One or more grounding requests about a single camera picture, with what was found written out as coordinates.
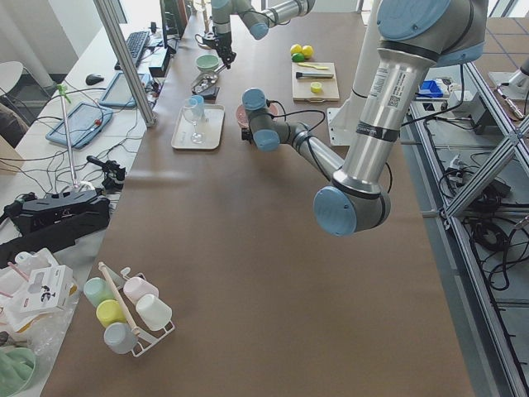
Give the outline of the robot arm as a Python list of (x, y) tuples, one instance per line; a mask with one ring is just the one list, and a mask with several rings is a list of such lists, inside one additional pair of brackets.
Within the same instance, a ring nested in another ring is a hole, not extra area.
[(230, 69), (236, 59), (236, 53), (232, 50), (232, 16), (238, 16), (249, 33), (256, 40), (261, 40), (271, 28), (283, 25), (295, 17), (306, 16), (314, 5), (315, 1), (312, 0), (291, 0), (258, 11), (251, 1), (213, 0), (212, 33), (201, 36), (198, 41), (215, 50), (222, 64)]
[(256, 147), (291, 145), (329, 180), (313, 200), (319, 226), (347, 236), (382, 224), (390, 213), (379, 177), (403, 119), (427, 72), (462, 65), (483, 53), (485, 1), (382, 1), (373, 25), (381, 39), (376, 69), (345, 158), (312, 136), (306, 124), (275, 121), (259, 88), (242, 95)]

